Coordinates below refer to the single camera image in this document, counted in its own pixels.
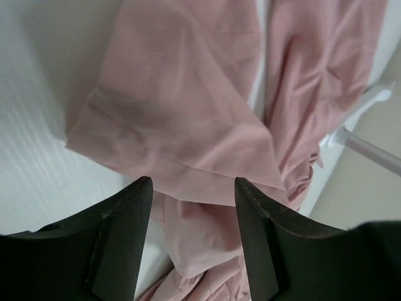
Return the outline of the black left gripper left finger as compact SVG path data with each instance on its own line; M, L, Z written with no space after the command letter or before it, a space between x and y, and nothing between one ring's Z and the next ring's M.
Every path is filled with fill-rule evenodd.
M2 300L133 300L153 199L141 177L68 218L1 237Z

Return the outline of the pink trousers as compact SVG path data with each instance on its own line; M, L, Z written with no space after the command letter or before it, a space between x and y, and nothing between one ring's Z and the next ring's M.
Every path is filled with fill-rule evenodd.
M132 180L173 270L143 300L250 300L234 180L299 210L367 87L386 1L124 1L66 146Z

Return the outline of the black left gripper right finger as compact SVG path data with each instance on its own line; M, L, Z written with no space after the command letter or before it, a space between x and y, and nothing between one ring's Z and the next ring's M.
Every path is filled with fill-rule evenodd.
M400 222L334 228L239 177L236 212L253 300L399 300Z

